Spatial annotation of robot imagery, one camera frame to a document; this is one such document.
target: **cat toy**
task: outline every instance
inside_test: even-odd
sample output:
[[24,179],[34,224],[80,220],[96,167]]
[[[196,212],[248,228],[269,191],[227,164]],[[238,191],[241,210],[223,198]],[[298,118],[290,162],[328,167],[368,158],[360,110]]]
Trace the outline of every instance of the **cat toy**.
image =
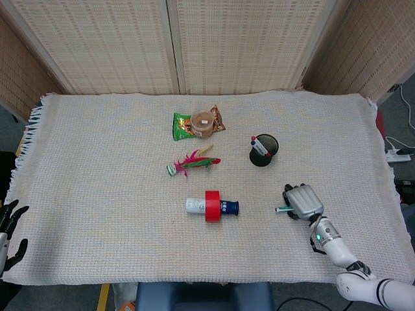
[[220,159],[217,157],[200,157],[203,152],[212,146],[211,144],[203,149],[197,149],[190,156],[186,154],[186,157],[182,161],[179,160],[177,163],[167,165],[167,172],[170,176],[174,176],[179,172],[183,172],[184,176],[187,176],[187,169],[189,167],[208,167],[212,164],[220,163]]

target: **robotic hand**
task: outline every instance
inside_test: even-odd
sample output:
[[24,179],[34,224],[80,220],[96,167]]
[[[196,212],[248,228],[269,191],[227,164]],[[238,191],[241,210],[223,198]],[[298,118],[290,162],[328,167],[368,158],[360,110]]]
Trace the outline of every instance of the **robotic hand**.
[[[324,207],[309,185],[285,186],[283,197],[293,219],[310,221],[310,244],[317,253],[326,254],[332,263],[346,269],[337,275],[337,290],[350,301],[366,301],[394,311],[415,310],[415,286],[392,279],[378,279],[363,262],[350,251],[328,218]],[[324,251],[316,248],[316,238]]]
[[15,208],[18,203],[19,201],[15,200],[0,208],[0,278],[3,276],[4,271],[10,270],[11,267],[20,262],[26,254],[27,239],[24,238],[20,242],[18,252],[14,257],[7,258],[8,245],[18,224],[18,220],[20,216],[29,209],[29,206],[24,206],[12,215],[13,208]]

